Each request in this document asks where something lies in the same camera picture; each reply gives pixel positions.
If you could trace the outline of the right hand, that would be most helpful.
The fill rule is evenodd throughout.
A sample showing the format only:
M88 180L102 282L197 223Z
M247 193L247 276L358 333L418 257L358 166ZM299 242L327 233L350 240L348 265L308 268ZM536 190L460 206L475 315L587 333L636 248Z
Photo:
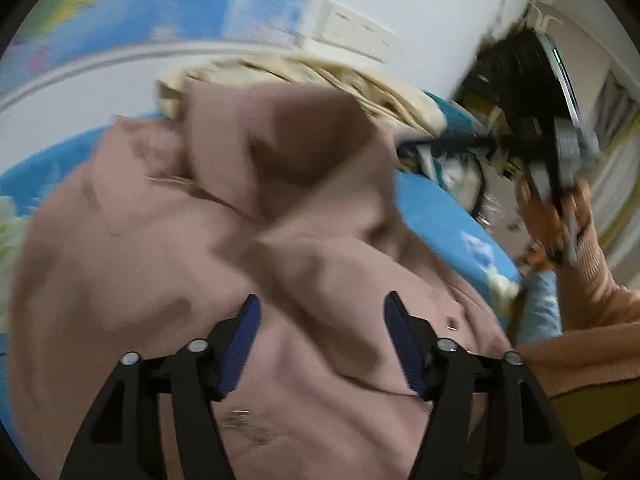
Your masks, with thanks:
M526 177L520 177L515 187L518 211L526 230L533 240L521 263L535 271L553 269L550 256L562 249L568 241L568 226L562 220L555 206L543 200L536 188ZM586 179L578 179L574 190L563 197L566 214L574 214L578 231L582 232L591 221L591 191Z

